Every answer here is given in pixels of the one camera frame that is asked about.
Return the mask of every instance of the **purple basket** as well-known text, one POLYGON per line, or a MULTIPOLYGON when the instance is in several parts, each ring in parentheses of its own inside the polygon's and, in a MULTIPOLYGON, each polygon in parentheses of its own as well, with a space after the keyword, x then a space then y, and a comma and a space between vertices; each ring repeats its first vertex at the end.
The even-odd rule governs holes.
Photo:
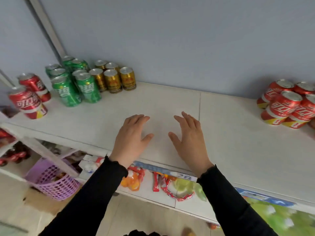
POLYGON ((44 194, 61 201, 73 195, 80 186, 80 183, 68 174, 52 182, 51 179, 61 172, 52 162, 41 158, 24 178, 44 194))

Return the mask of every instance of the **black sleeve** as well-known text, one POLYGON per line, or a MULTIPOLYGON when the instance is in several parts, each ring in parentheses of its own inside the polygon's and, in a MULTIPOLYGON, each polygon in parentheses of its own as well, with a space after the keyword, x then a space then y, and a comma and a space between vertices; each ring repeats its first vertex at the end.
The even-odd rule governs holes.
POLYGON ((103 164, 40 235, 96 235, 108 202, 126 168, 105 157, 103 164))
POLYGON ((211 167, 197 180, 225 236, 277 235, 218 170, 211 167))

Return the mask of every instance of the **person's left hand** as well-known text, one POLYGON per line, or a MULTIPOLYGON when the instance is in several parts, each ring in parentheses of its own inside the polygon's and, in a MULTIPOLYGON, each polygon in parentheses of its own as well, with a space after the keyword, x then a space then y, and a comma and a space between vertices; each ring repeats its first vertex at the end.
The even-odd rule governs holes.
POLYGON ((141 138, 143 126, 149 119, 149 116, 143 114, 126 118, 116 136, 114 149, 109 157, 111 161, 118 161, 127 169, 139 158, 154 137, 154 134, 150 133, 143 139, 141 138))

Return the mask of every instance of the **gray wall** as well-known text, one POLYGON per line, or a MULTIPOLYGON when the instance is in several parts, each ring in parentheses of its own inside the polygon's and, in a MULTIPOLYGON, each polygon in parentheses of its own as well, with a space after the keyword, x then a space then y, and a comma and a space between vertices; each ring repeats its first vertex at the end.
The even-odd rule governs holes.
MULTIPOLYGON (((57 59, 24 0, 1 0, 0 20, 0 70, 14 84, 17 75, 33 72, 51 88, 45 66, 57 59)), ((0 100, 5 96, 0 85, 0 100)))
POLYGON ((41 0, 70 55, 139 81, 256 98, 314 81, 315 0, 41 0))

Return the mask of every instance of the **tiled floor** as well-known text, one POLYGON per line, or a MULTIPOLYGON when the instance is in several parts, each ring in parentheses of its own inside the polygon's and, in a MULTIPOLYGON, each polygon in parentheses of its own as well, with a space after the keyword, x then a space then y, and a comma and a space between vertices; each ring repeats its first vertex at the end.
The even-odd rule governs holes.
MULTIPOLYGON (((23 205, 27 187, 0 174, 0 221, 26 229, 29 236, 34 236, 53 216, 23 205)), ((124 195, 111 199, 97 236, 124 235, 135 229, 147 234, 156 231, 161 235, 180 236, 185 227, 190 227, 197 236, 224 236, 222 230, 210 230, 203 220, 124 195)))

